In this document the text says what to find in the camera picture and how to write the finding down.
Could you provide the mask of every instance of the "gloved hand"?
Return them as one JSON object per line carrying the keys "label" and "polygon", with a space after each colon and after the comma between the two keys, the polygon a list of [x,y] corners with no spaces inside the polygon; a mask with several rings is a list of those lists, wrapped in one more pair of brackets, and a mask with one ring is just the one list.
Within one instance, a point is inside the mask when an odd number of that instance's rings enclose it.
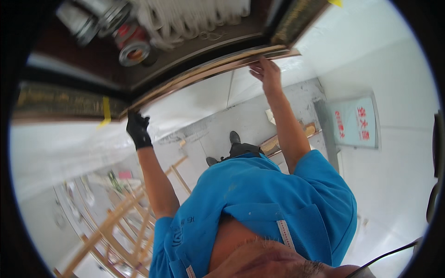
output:
{"label": "gloved hand", "polygon": [[150,135],[148,135],[147,127],[150,117],[142,118],[135,112],[128,112],[127,133],[133,139],[136,150],[144,147],[153,147]]}

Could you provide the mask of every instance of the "blue polo shirt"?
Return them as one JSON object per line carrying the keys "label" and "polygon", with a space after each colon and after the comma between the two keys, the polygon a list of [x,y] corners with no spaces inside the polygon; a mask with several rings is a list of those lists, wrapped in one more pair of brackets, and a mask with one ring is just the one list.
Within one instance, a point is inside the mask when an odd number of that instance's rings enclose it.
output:
{"label": "blue polo shirt", "polygon": [[318,150],[293,175],[261,155],[244,154],[207,169],[174,218],[156,221],[150,277],[207,274],[221,213],[263,238],[283,243],[285,220],[295,250],[308,260],[339,266],[357,226],[354,195]]}

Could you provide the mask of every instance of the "black shoe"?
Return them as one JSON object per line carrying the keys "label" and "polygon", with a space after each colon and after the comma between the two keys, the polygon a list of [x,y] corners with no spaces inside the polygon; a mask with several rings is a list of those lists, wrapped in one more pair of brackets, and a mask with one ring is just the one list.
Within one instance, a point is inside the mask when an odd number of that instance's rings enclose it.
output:
{"label": "black shoe", "polygon": [[229,139],[232,145],[233,143],[241,143],[241,139],[239,138],[239,135],[238,133],[236,133],[236,131],[230,131]]}
{"label": "black shoe", "polygon": [[216,163],[218,163],[218,161],[216,159],[214,159],[213,157],[207,157],[206,162],[207,162],[207,165],[209,165],[209,166],[212,166],[212,165],[215,165]]}

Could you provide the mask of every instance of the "tiled floor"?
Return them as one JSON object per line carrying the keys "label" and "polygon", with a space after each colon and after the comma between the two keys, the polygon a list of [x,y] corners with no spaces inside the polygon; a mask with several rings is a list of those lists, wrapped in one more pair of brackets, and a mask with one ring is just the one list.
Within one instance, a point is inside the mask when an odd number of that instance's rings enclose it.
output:
{"label": "tiled floor", "polygon": [[[315,122],[316,129],[320,129],[313,101],[324,99],[320,91],[318,79],[311,79],[284,88],[284,93],[291,103],[297,119],[303,123]],[[208,168],[206,157],[227,157],[230,150],[229,133],[236,131],[241,141],[259,145],[270,137],[276,135],[276,127],[267,119],[265,110],[269,109],[264,95],[254,97],[240,104],[231,106],[221,112],[208,116],[185,128],[182,128],[154,144],[154,150],[164,170],[178,161],[184,155],[188,156],[178,171],[185,182],[192,189],[199,176]],[[181,148],[179,143],[185,140]],[[313,147],[326,153],[322,134],[310,139]],[[282,154],[273,157],[273,161],[287,170]],[[173,175],[169,176],[180,203],[183,203],[187,194]]]}

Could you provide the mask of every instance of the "black cable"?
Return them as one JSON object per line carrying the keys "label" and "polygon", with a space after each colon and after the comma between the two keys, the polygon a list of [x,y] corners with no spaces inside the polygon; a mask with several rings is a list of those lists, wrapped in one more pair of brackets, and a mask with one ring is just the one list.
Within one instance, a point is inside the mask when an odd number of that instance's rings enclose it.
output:
{"label": "black cable", "polygon": [[361,272],[363,269],[367,268],[368,266],[370,266],[370,265],[373,264],[374,262],[380,260],[381,258],[386,257],[386,256],[391,255],[391,254],[394,254],[394,253],[397,253],[397,252],[399,252],[399,251],[408,249],[408,248],[410,248],[410,247],[413,247],[413,246],[415,246],[417,243],[419,243],[419,240],[418,240],[418,239],[416,239],[415,241],[413,241],[413,242],[411,242],[411,243],[409,243],[409,244],[407,244],[407,245],[405,245],[405,246],[402,246],[402,247],[400,247],[400,248],[398,248],[398,249],[395,249],[395,250],[393,250],[393,251],[390,251],[390,252],[388,252],[388,253],[385,253],[385,254],[383,254],[383,255],[381,255],[381,256],[379,256],[379,257],[373,259],[372,261],[368,262],[367,264],[365,264],[364,266],[360,267],[359,269],[355,270],[354,272],[352,272],[351,274],[349,274],[348,276],[346,276],[346,278],[354,277],[355,274]]}

